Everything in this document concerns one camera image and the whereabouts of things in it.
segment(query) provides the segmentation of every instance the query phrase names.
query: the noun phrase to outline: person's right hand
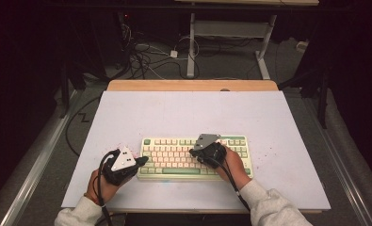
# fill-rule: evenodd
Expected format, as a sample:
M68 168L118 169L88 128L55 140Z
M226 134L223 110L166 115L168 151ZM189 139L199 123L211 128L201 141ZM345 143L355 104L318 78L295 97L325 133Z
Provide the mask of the person's right hand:
M226 148L227 154L226 154L226 161L223 162L222 165L224 166L226 170L230 168L229 172L233 175L233 178L235 179L235 185L240 190L242 187L244 187L244 185L246 185L251 180L251 178L248 176L247 172L245 172L244 165L238 153L234 152L227 146L224 146L224 147ZM229 178L227 177L227 174L224 172L224 170L221 167L217 167L216 172L218 173L218 175L220 175L220 177L224 181L229 182Z

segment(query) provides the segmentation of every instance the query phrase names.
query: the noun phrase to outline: gray sleeve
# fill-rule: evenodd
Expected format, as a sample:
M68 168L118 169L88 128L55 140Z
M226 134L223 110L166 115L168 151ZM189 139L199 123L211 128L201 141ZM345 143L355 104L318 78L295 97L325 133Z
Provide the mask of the gray sleeve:
M251 209L254 226L312 225L292 202L275 189L265 190L256 180L247 183L240 194Z

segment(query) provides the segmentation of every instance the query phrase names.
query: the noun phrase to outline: table leg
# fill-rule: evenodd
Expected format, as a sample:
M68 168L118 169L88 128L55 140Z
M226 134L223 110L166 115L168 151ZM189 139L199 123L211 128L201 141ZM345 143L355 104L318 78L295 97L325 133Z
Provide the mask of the table leg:
M272 15L270 17L270 21L267 25L266 33L263 39L262 49L260 51L256 51L256 60L258 62L258 66L262 75L263 79L270 79L268 75L267 66L264 60L265 52L268 46L268 42L270 41L271 32L274 28L274 23L276 22L277 15Z
M189 23L189 50L188 50L188 63L186 67L186 77L193 78L194 77L194 60L195 60L195 53L194 53L194 38L195 38L195 13L191 13L191 19Z

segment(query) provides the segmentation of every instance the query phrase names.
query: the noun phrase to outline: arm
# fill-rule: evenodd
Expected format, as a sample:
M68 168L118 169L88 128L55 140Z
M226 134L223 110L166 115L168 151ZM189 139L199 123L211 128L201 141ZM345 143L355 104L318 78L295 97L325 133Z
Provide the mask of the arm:
M277 190L266 191L256 180L248 177L238 153L227 147L226 151L228 167L225 168L230 168L235 185L251 209L252 225L311 225ZM223 169L217 168L216 171L223 180L229 180Z
M97 195L94 189L97 190L97 180L94 180L98 176L98 170L96 169L89 178L88 190L85 193L85 197L80 198L79 203L72 209L61 210L55 220L56 226L69 226L69 225L95 225L98 218L103 214L101 206L98 203ZM105 202L109 202L116 194L118 189L122 186L113 186L108 183L104 176L101 178L101 189L102 196Z

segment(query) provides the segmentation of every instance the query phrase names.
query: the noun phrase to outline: table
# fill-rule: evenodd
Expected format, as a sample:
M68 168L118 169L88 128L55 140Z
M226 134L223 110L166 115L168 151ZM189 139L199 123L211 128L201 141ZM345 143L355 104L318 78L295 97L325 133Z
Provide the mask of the table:
M240 5L271 5L271 6L317 6L318 0L176 0L198 3L216 4L240 4ZM268 23L247 23L247 22L219 22L219 21L197 21L195 13L191 13L189 32L189 54L187 62L188 78L194 77L195 65L195 36L220 36L240 38L263 38L260 51L255 52L257 64L263 79L270 79L267 66L264 60L265 52L270 41L271 32L276 22L276 15L271 15Z
M275 83L222 80L112 81L100 102L62 207L76 206L89 173L108 151L125 145L138 154L143 137L197 137L204 132L246 135L256 180L264 187L276 187L302 211L330 209ZM151 182L133 178L107 206L126 213L246 213L231 186L222 181Z

